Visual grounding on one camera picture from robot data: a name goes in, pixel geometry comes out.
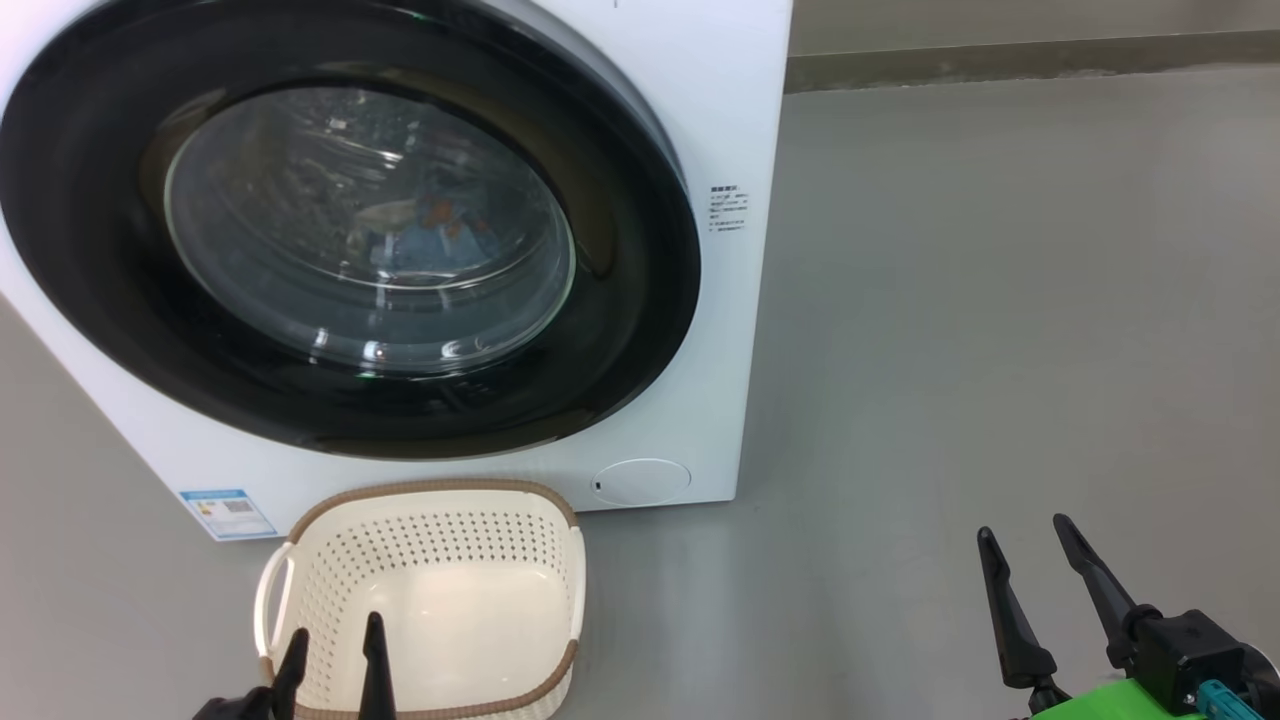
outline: brown basket rim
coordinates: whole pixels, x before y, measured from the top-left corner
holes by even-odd
[[[408,483],[392,483],[384,486],[372,486],[367,488],[360,488],[353,491],[347,491],[338,493],[329,500],[325,500],[307,510],[305,515],[293,525],[289,530],[289,537],[287,542],[297,544],[302,539],[302,534],[315,523],[321,515],[338,507],[339,505],[346,505],[348,502],[356,502],[360,500],[371,500],[375,497],[387,497],[392,495],[410,495],[419,492],[436,492],[436,491],[471,491],[471,489],[490,489],[490,491],[504,491],[504,492],[527,492],[531,495],[538,495],[545,497],[554,505],[563,515],[564,520],[568,523],[570,528],[577,527],[577,514],[570,507],[568,502],[561,497],[561,495],[552,488],[529,482],[529,480],[508,480],[508,479],[454,479],[454,480],[416,480]],[[527,707],[539,700],[547,697],[561,682],[564,675],[568,674],[570,667],[573,666],[573,659],[577,656],[577,641],[568,641],[564,647],[564,655],[561,657],[559,664],[552,671],[552,674],[541,682],[536,688],[529,691],[527,693],[499,700],[494,702],[484,702],[480,705],[465,705],[458,707],[442,707],[436,710],[416,710],[410,712],[397,712],[397,720],[460,720],[463,717],[479,717],[481,715],[494,715],[498,712],[512,712],[520,710],[521,707]],[[262,657],[262,675],[266,678],[266,684],[275,682],[275,662],[271,661],[270,656]],[[298,705],[297,710],[300,715],[307,717],[308,720],[358,720],[358,712],[348,712],[342,710],[319,710],[315,707],[307,707],[305,705]]]

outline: white laundry basket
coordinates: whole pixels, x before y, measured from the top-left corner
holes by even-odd
[[[553,491],[517,480],[407,483],[343,493],[307,512],[262,571],[253,633],[270,682],[293,632],[310,632],[302,719],[356,720],[365,624],[378,611],[398,720],[543,720],[568,692],[585,597],[582,534]]]

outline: front-loading washing machine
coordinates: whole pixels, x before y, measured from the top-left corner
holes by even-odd
[[[790,9],[10,3],[0,291],[218,539],[731,500]]]

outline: round glass door window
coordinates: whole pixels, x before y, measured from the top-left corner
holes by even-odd
[[[434,375],[493,363],[568,296],[573,238],[538,172],[435,105],[260,95],[174,158],[169,232],[241,320],[312,360]]]

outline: floor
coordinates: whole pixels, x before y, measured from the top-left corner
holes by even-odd
[[[1111,676],[1050,519],[1280,652],[1280,70],[788,97],[739,500],[584,518],[559,717],[1011,717],[974,534]],[[215,546],[0,311],[0,697],[173,720],[256,682]]]

